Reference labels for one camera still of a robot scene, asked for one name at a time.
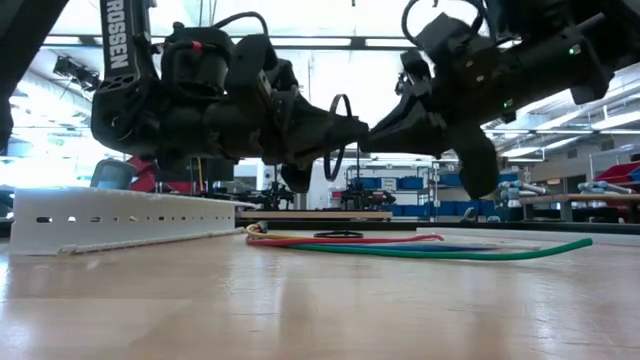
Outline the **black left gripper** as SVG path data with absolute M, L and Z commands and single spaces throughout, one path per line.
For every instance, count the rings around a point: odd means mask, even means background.
M 329 110 L 312 105 L 305 97 L 274 105 L 266 72 L 278 61 L 270 38 L 248 35 L 234 45 L 223 88 L 231 104 L 248 125 L 251 150 L 268 165 L 280 164 L 281 177 L 295 193 L 309 191 L 311 166 L 308 163 L 326 153 L 367 138 L 369 127 L 353 115 L 346 94 L 335 95 Z M 293 113 L 299 98 L 299 164 L 294 161 Z M 322 135 L 359 135 L 324 137 Z

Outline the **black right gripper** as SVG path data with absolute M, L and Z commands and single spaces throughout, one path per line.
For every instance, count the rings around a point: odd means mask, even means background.
M 461 163 L 459 176 L 470 198 L 484 197 L 497 187 L 498 169 L 495 147 L 480 129 L 486 105 L 482 92 L 500 51 L 490 38 L 445 13 L 427 24 L 417 40 L 434 64 L 430 104 L 446 124 L 445 142 L 438 136 L 412 133 L 426 125 L 428 114 L 416 96 L 404 94 L 368 132 L 360 149 L 440 156 L 451 148 Z

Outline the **long black zip tie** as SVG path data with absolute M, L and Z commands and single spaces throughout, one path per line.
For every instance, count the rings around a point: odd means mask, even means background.
M 345 105 L 345 109 L 346 109 L 346 118 L 348 120 L 353 120 L 353 113 L 352 113 L 352 108 L 351 108 L 351 102 L 349 97 L 346 94 L 336 94 L 334 96 L 334 98 L 332 99 L 331 102 L 331 106 L 329 109 L 329 115 L 328 118 L 330 120 L 334 120 L 338 114 L 337 114 L 337 109 L 339 106 L 339 102 L 343 101 L 344 105 Z M 345 154 L 345 150 L 346 150 L 346 146 L 342 145 L 339 150 L 338 150 L 338 155 L 336 157 L 336 162 L 335 162 L 335 166 L 331 167 L 331 150 L 327 151 L 324 153 L 323 156 L 323 169 L 324 169 L 324 177 L 327 181 L 329 182 L 334 182 L 336 180 L 336 178 L 339 175 L 339 171 L 341 168 L 341 164 L 344 158 L 344 154 Z

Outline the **white slotted cable duct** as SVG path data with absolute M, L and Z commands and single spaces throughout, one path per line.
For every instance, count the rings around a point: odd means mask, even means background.
M 230 235 L 244 205 L 93 187 L 18 188 L 9 250 L 47 256 Z

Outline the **blue bin storage shelf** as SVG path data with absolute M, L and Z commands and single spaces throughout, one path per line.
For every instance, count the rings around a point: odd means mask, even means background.
M 425 217 L 440 221 L 445 217 L 462 217 L 469 208 L 475 208 L 479 216 L 497 216 L 495 195 L 478 200 L 469 197 L 463 188 L 459 174 L 437 165 L 408 168 L 350 166 L 346 170 L 349 185 L 362 184 L 364 190 L 387 191 L 396 198 L 390 205 L 383 205 L 394 216 Z

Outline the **wooden background workbench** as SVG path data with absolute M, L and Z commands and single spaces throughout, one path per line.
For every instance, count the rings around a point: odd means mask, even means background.
M 242 219 L 254 220 L 390 220 L 388 211 L 345 211 L 345 210 L 278 210 L 243 211 Z

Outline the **wooden background table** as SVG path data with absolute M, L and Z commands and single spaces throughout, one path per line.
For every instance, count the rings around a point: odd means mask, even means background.
M 630 221 L 634 222 L 635 217 L 640 210 L 640 194 L 554 194 L 525 197 L 519 200 L 523 207 L 523 215 L 525 219 L 531 219 L 533 215 L 533 205 L 541 203 L 559 203 L 560 219 L 564 222 L 573 221 L 573 202 L 621 202 L 625 203 L 629 208 Z

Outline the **red background cart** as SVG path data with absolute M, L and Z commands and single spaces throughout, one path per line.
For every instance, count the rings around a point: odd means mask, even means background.
M 127 160 L 135 168 L 131 189 L 146 193 L 178 193 L 193 195 L 200 187 L 200 171 L 196 163 L 184 166 L 178 173 L 163 171 L 156 161 L 133 156 Z

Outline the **red plastic bin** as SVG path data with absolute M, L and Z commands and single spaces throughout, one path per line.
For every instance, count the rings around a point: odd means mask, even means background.
M 640 161 L 618 164 L 594 178 L 596 193 L 640 194 Z

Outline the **white office chair blue seat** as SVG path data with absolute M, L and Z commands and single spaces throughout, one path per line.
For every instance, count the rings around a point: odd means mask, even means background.
M 97 163 L 90 186 L 94 188 L 130 190 L 137 169 L 125 161 L 104 159 Z

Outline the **black aluminium table frame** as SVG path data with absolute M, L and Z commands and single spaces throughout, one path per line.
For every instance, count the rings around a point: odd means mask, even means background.
M 418 222 L 418 221 L 346 221 L 346 220 L 266 220 L 269 230 L 352 230 L 352 231 L 414 231 L 418 228 L 481 229 L 607 233 L 640 235 L 640 224 L 566 223 L 566 222 Z

